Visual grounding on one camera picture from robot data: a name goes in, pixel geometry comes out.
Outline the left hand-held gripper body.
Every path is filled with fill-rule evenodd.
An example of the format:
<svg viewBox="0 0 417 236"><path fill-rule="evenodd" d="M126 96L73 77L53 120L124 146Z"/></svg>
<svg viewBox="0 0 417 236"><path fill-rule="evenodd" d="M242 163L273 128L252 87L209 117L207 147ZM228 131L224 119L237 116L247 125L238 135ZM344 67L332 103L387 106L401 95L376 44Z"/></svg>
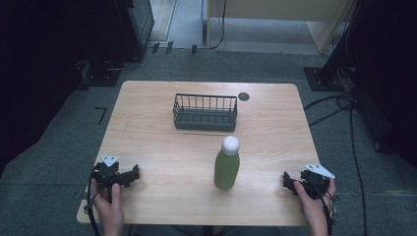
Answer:
<svg viewBox="0 0 417 236"><path fill-rule="evenodd" d="M125 186L126 182L119 170L119 156L103 155L93 171L93 178L96 183L107 190L107 200L112 203L112 186L118 184Z"/></svg>

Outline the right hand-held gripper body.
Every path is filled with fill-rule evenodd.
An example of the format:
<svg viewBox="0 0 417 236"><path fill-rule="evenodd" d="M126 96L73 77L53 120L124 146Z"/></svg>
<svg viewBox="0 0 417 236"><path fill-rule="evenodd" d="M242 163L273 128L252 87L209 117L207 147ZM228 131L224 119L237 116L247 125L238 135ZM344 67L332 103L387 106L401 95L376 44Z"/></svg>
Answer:
<svg viewBox="0 0 417 236"><path fill-rule="evenodd" d="M317 200L328 191L329 180L335 175L320 164L305 164L304 167L300 172L302 185L307 195Z"/></svg>

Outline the green bottle with white cap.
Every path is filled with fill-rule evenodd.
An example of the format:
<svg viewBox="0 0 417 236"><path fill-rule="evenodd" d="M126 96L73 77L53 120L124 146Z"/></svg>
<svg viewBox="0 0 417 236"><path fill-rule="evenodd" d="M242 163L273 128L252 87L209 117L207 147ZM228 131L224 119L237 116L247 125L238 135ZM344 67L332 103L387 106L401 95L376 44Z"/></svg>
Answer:
<svg viewBox="0 0 417 236"><path fill-rule="evenodd" d="M240 142L234 136L223 139L214 164L213 181L217 188L228 190L234 186L240 167Z"/></svg>

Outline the dark wire basket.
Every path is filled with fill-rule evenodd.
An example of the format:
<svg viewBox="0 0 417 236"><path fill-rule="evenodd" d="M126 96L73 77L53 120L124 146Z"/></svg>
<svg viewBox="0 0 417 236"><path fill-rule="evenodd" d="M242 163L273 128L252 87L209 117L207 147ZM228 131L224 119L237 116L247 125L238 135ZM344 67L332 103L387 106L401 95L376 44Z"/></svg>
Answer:
<svg viewBox="0 0 417 236"><path fill-rule="evenodd" d="M173 122L176 129L234 132L237 105L236 96L176 93Z"/></svg>

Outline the person's right hand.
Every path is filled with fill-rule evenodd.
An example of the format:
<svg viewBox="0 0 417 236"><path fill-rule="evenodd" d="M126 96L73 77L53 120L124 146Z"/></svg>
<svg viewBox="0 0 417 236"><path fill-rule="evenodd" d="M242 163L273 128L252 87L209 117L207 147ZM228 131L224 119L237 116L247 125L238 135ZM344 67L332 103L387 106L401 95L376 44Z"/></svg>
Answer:
<svg viewBox="0 0 417 236"><path fill-rule="evenodd" d="M294 187L301 201L301 209L305 216L323 214L325 218L327 218L332 212L331 204L335 193L335 183L333 179L329 180L328 191L320 200L311 199L300 182L295 182Z"/></svg>

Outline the person's left hand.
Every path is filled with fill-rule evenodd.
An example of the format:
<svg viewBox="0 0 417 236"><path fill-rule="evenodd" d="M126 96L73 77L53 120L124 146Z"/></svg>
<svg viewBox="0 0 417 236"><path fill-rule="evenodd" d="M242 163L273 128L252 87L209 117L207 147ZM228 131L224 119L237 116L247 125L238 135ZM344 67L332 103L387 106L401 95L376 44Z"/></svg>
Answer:
<svg viewBox="0 0 417 236"><path fill-rule="evenodd" d="M93 184L93 204L98 213L104 216L123 216L121 205L121 188L113 184L110 190L104 190L97 183Z"/></svg>

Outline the dark box on floor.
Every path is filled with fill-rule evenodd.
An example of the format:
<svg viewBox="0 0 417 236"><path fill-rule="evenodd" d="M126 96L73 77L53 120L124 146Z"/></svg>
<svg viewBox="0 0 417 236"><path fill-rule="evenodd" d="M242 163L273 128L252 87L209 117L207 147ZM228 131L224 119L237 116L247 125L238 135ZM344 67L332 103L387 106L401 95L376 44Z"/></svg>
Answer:
<svg viewBox="0 0 417 236"><path fill-rule="evenodd" d="M374 100L361 86L354 86L352 92L357 101L358 108L362 111L365 120L372 130L375 140L375 151L389 153L390 147L387 144L386 137L391 130L391 124Z"/></svg>

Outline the person's legs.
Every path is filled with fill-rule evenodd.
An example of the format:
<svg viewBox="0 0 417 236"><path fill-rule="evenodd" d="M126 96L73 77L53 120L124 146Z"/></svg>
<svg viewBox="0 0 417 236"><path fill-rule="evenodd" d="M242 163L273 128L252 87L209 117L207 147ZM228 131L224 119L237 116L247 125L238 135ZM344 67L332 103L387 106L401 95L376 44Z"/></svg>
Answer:
<svg viewBox="0 0 417 236"><path fill-rule="evenodd" d="M276 226L226 226L215 233L212 226L146 225L133 228L133 236L282 236Z"/></svg>

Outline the black stand with flat base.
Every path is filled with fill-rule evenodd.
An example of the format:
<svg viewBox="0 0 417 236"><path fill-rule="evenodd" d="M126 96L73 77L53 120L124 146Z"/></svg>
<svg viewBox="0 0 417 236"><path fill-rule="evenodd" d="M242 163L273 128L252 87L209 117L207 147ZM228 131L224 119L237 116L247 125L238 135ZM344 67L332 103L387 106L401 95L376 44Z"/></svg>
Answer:
<svg viewBox="0 0 417 236"><path fill-rule="evenodd" d="M76 69L82 76L77 90L89 87L115 87L122 71L133 69L141 60L140 56L132 59L105 59L103 63L92 63L88 59L79 61Z"/></svg>

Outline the black stand with square base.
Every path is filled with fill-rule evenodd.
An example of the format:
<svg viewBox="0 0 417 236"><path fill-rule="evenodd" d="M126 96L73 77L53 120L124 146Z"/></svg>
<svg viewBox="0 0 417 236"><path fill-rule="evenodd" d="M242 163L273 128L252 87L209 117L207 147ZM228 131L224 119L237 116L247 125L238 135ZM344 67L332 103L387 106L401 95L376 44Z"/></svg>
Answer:
<svg viewBox="0 0 417 236"><path fill-rule="evenodd" d="M344 86L336 74L342 62L349 55L349 39L358 29L371 2L372 0L357 0L348 27L323 67L303 68L311 91L344 91Z"/></svg>

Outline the black equipment cabinet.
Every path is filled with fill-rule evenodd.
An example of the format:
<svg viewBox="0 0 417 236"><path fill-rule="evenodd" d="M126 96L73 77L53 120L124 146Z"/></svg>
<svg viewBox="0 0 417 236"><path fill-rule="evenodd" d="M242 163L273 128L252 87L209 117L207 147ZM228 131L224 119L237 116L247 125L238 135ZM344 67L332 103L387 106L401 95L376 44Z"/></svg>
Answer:
<svg viewBox="0 0 417 236"><path fill-rule="evenodd" d="M143 57L154 26L149 0L114 0L129 61Z"/></svg>

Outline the light wooden partition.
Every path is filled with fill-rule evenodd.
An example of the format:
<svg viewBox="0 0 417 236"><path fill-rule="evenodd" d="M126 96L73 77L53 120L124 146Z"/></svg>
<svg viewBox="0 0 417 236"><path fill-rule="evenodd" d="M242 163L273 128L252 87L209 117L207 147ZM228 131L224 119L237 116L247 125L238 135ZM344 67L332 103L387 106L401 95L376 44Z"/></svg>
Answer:
<svg viewBox="0 0 417 236"><path fill-rule="evenodd" d="M212 18L284 20L305 22L317 51L323 53L338 26L358 0L204 0L204 33L210 47Z"/></svg>

